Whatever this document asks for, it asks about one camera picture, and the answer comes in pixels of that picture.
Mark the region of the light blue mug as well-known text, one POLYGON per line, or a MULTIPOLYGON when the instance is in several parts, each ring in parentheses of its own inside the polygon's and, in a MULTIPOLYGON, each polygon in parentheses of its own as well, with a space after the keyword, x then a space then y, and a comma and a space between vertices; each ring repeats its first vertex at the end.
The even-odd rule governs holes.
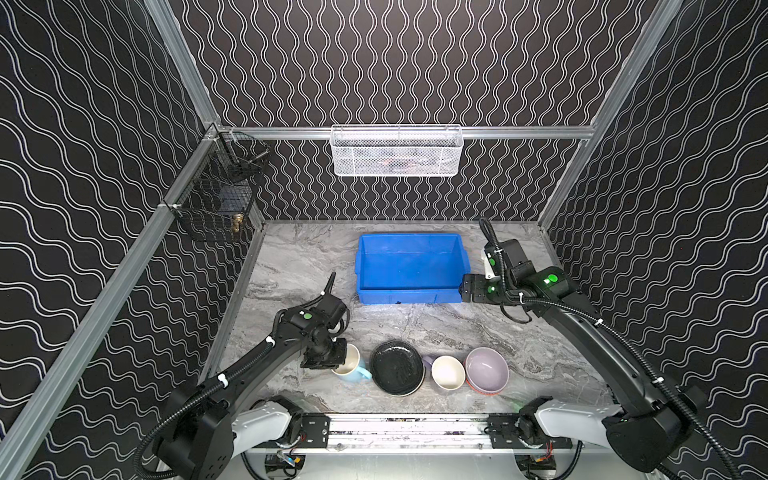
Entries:
POLYGON ((372 379, 372 373, 366 368, 364 359, 356 346, 348 344, 346 358, 342 365, 332 370, 342 381, 358 383, 372 379))

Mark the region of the black glossy plate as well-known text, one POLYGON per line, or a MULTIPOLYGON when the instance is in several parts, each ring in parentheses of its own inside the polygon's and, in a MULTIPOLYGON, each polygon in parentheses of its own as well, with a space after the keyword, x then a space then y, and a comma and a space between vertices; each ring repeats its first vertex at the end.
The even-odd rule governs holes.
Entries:
POLYGON ((370 356, 374 384, 385 393, 405 397, 415 393, 425 379, 425 366, 416 348, 391 339, 378 345, 370 356))

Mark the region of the purple cream mug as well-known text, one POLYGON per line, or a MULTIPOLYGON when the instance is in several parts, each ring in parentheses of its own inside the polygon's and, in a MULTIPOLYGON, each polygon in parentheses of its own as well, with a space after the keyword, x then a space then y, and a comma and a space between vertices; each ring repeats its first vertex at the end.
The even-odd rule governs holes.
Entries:
POLYGON ((444 391, 455 391, 466 381, 463 364, 453 356, 424 356, 422 362, 429 371, 433 382, 444 391))

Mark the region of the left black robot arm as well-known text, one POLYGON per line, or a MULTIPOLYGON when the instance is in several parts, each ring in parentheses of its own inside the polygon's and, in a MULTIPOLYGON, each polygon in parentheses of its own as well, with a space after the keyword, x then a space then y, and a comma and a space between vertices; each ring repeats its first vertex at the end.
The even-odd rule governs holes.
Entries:
POLYGON ((235 363, 202 383, 174 390, 162 419, 139 441, 132 468, 140 479, 215 479, 242 451, 284 437, 276 420, 290 424, 286 406, 268 401, 253 412, 266 425, 246 436, 236 419, 257 393, 293 359, 304 369, 333 370, 344 364, 349 324, 347 305, 332 293, 328 278, 314 299, 279 310, 271 332, 235 363))

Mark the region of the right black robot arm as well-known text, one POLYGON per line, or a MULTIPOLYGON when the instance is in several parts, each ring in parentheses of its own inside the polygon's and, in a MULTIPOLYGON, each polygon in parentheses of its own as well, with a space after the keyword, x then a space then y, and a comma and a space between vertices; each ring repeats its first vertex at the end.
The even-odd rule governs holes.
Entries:
POLYGON ((540 396, 524 405, 513 423, 491 425, 502 438, 544 446, 570 438, 581 450, 586 443, 612 450, 633 469, 672 472, 664 461, 693 433, 699 433, 720 458, 730 478, 741 473, 734 457, 699 418, 702 392, 683 387, 663 374, 596 311, 576 283, 559 267, 537 270, 516 240, 500 241, 491 222, 479 227, 486 244, 484 261, 491 278, 467 274, 459 289, 465 303, 520 307, 562 334, 607 382, 616 401, 607 412, 540 396))

